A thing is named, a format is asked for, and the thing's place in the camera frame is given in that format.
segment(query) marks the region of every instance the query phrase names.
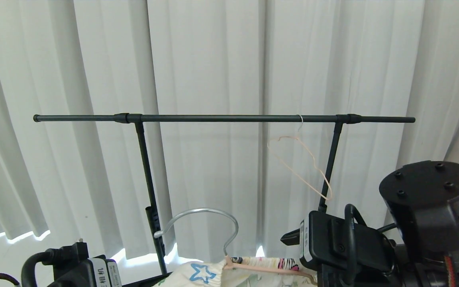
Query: white patterned clothing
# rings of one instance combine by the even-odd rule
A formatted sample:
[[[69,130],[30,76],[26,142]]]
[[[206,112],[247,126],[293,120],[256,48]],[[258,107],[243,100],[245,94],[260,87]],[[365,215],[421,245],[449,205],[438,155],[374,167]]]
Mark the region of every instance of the white patterned clothing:
[[[251,266],[291,269],[312,274],[294,259],[285,258],[232,258],[235,263]],[[160,287],[211,286],[211,287],[312,287],[306,277],[256,272],[247,269],[223,270],[226,261],[220,263],[189,262],[182,264],[169,277],[157,283]]]

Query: hanger hook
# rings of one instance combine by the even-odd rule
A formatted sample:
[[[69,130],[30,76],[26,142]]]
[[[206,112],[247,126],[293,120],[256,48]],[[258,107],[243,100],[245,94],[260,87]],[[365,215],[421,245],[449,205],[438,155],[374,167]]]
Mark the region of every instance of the hanger hook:
[[[299,114],[297,114],[297,116],[300,116],[300,120],[302,121],[302,122],[300,123],[300,127],[298,127],[298,130],[297,130],[297,133],[299,133],[299,132],[300,132],[300,129],[301,129],[302,126],[304,125],[304,118],[303,118],[301,115],[299,115]]]
[[[220,214],[222,216],[226,216],[227,218],[231,219],[233,221],[233,223],[235,224],[235,232],[233,232],[233,234],[231,235],[231,237],[228,239],[228,241],[226,241],[226,243],[224,243],[224,247],[222,248],[223,251],[224,251],[224,256],[227,256],[228,255],[228,252],[226,251],[226,248],[228,247],[228,245],[230,245],[230,243],[233,241],[233,239],[235,239],[235,237],[237,237],[237,234],[238,234],[238,221],[237,219],[232,216],[231,214],[227,213],[226,211],[222,211],[222,210],[219,210],[219,209],[213,209],[213,208],[196,208],[196,209],[189,209],[189,210],[186,210],[186,211],[183,211],[183,212],[180,212],[179,214],[177,214],[175,217],[173,217],[167,224],[166,226],[164,227],[163,230],[159,230],[157,232],[155,232],[153,234],[153,238],[159,238],[161,236],[163,236],[166,232],[168,232],[168,230],[173,226],[173,224],[175,223],[175,221],[177,221],[178,219],[186,216],[186,215],[189,215],[189,214],[197,214],[197,213],[200,213],[200,212],[210,212],[210,213],[213,213],[213,214]]]

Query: black clothes rack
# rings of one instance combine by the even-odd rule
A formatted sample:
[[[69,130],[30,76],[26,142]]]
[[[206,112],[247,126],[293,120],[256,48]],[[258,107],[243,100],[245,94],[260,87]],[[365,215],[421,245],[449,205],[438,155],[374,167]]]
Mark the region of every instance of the black clothes rack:
[[[162,115],[162,114],[134,114],[118,113],[113,115],[82,115],[82,116],[33,116],[35,122],[120,122],[122,124],[134,124],[135,131],[139,141],[139,149],[143,160],[144,176],[148,187],[148,196],[150,206],[146,207],[146,215],[150,225],[151,235],[159,231],[161,226],[159,214],[157,211],[157,201],[153,189],[153,179],[151,176],[150,161],[146,149],[146,138],[144,135],[144,122],[334,122],[334,132],[330,152],[328,156],[326,178],[330,181],[334,166],[335,153],[339,136],[343,129],[343,124],[357,124],[359,122],[415,122],[415,118],[406,116],[360,116],[358,114],[337,114],[332,116],[309,116],[309,115],[289,115],[289,116],[272,116],[272,115]],[[322,194],[327,196],[328,185],[324,182]],[[326,201],[320,198],[318,210],[327,211]],[[163,276],[167,276],[166,263],[164,262],[165,249],[162,238],[154,238],[155,252],[159,258],[159,266]]]

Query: curtain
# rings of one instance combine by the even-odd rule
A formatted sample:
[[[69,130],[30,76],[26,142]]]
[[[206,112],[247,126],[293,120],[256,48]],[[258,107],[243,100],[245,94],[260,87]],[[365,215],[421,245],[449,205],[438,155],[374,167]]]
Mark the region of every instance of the curtain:
[[[443,159],[459,124],[459,2],[284,0],[0,1],[0,233],[50,230],[92,254],[155,252],[135,129],[32,121],[34,114],[415,116],[345,125],[328,212],[353,203],[380,227],[378,184],[409,162]],[[319,196],[267,149],[298,135],[325,169],[333,124],[149,123],[164,225],[196,207],[232,213],[228,252],[295,256],[280,243]],[[300,143],[270,147],[317,189]],[[165,238],[220,260],[231,222],[195,214]]]

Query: white label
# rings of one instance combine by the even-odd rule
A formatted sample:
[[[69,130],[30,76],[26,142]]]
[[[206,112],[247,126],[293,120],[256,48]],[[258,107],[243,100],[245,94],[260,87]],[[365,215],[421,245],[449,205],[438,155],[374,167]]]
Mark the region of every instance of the white label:
[[[298,248],[300,251],[300,258],[304,257],[304,220],[300,223],[300,228],[298,230],[300,234],[300,240],[298,244]]]
[[[97,287],[111,287],[109,273],[107,272],[106,261],[100,258],[88,258],[93,265],[95,284]]]
[[[122,287],[122,280],[120,279],[120,272],[118,272],[118,265],[116,265],[116,262],[108,261],[107,269],[109,270],[109,279],[111,279],[111,286]]]
[[[304,219],[304,259],[307,262],[313,260],[313,256],[311,256],[311,251],[309,249],[309,214]]]

